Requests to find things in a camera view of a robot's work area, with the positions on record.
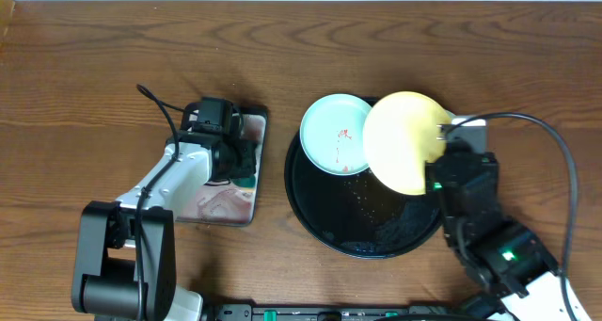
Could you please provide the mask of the green scouring sponge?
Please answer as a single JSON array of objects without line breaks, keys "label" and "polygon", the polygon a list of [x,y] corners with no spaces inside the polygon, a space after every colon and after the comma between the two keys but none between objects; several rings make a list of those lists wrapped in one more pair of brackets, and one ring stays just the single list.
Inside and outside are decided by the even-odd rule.
[{"label": "green scouring sponge", "polygon": [[235,178],[231,180],[232,183],[240,188],[244,189],[253,189],[257,184],[257,177],[255,175],[251,175],[245,178]]}]

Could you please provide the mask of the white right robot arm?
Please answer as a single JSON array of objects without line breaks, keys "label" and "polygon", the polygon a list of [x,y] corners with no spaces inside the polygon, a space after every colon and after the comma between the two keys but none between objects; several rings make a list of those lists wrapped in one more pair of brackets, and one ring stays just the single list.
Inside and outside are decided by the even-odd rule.
[{"label": "white right robot arm", "polygon": [[499,164],[459,139],[425,167],[428,198],[442,215],[448,247],[484,290],[487,317],[586,320],[564,270],[541,239],[505,214]]}]

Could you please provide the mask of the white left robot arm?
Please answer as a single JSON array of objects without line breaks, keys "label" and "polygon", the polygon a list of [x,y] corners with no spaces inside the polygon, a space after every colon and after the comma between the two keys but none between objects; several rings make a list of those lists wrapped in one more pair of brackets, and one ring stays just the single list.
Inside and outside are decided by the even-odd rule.
[{"label": "white left robot arm", "polygon": [[200,320],[202,296],[177,283],[174,224],[202,187],[256,173],[259,144],[246,132],[257,112],[216,98],[189,104],[137,185],[85,207],[71,284],[77,312],[102,320]]}]

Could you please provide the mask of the pale yellow plate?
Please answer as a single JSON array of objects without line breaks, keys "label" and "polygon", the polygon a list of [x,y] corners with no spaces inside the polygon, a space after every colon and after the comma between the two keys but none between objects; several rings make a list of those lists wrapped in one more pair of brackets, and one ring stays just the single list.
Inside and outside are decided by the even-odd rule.
[{"label": "pale yellow plate", "polygon": [[426,192],[425,165],[445,152],[441,127],[452,122],[439,103],[413,91],[380,99],[363,125],[363,150],[373,175],[409,196]]}]

